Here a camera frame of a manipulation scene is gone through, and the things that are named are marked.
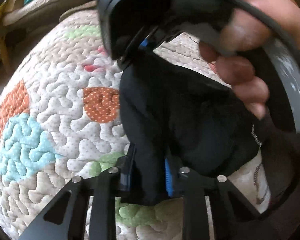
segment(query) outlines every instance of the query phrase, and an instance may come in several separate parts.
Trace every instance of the finger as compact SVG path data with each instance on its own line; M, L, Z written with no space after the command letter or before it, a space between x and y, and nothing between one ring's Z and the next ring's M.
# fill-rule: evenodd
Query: finger
M216 70L219 77L230 85L236 85L253 80L254 68L244 57L222 57L216 61Z
M208 63L208 65L209 65L210 69L213 71L213 73L215 73L219 76L218 71L216 69L216 62Z
M253 113L259 120L266 115L266 106L263 103L246 103L246 108Z
M208 63L216 61L219 56L219 54L210 45L204 43L203 41L199 42L199 51L201 57Z
M250 82L234 85L232 90L244 103L265 103L269 98L268 86L258 77Z
M289 0L245 0L278 22L292 35L300 48L300 9ZM230 24L221 32L222 45L246 51L262 45L271 35L269 29L250 14L236 9Z

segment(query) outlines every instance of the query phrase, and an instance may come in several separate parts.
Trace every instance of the orange polka dot patch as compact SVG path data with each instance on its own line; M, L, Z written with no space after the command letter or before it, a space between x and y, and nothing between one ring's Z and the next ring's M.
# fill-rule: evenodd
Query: orange polka dot patch
M21 113L30 113L29 94L23 80L16 84L0 105L0 137L9 118Z
M111 122L117 117L119 91L107 87L83 89L84 110L91 120L98 123Z

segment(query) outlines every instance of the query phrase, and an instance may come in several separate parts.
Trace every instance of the bed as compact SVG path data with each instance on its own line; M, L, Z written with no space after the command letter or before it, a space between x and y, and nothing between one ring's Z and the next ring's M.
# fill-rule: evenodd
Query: bed
M222 82L199 56L197 42L183 33L155 52ZM0 96L0 225L12 239L72 177L97 176L127 152L121 74L102 46L97 12L85 10L47 34L12 76ZM271 193L260 152L229 179L260 212L267 209ZM182 200L146 207L118 198L116 229L120 240L181 239Z

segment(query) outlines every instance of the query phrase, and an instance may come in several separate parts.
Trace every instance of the green fabric patch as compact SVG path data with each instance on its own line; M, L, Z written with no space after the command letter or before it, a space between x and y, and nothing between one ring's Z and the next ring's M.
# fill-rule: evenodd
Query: green fabric patch
M121 204L120 198L115 200L115 220L127 227L151 225L157 222L154 207L134 204Z
M65 36L71 39L85 36L101 37L101 30L99 25L84 25L80 26L79 28L68 28L68 31L65 33Z
M99 176L101 172L113 167L117 162L117 159L121 156L124 156L124 153L114 152L103 155L97 162L92 163L89 175L91 177Z
M113 167L117 158L123 153L115 152L102 156L97 162L93 162L90 168L91 176L98 176L104 170ZM120 198L115 199L115 219L127 227L155 224L158 221L167 220L172 213L175 213L174 202L166 200L154 207L140 206L134 204L120 203Z

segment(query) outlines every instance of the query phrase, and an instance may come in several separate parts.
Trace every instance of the metal screw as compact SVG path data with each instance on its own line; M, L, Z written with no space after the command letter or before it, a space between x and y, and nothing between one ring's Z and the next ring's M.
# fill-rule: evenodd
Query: metal screw
M181 167L179 169L179 172L181 172L182 174L187 174L190 172L190 169L188 167Z
M117 173L117 172L119 171L119 169L118 169L117 167L112 167L112 168L110 168L108 171L109 171L109 173L111 173L111 174L115 174L115 173Z
M227 181L227 177L225 175L219 175L217 177L219 182L226 182Z
M74 182L74 183L77 183L77 182L80 182L82 180L82 177L81 176L74 176L71 181Z

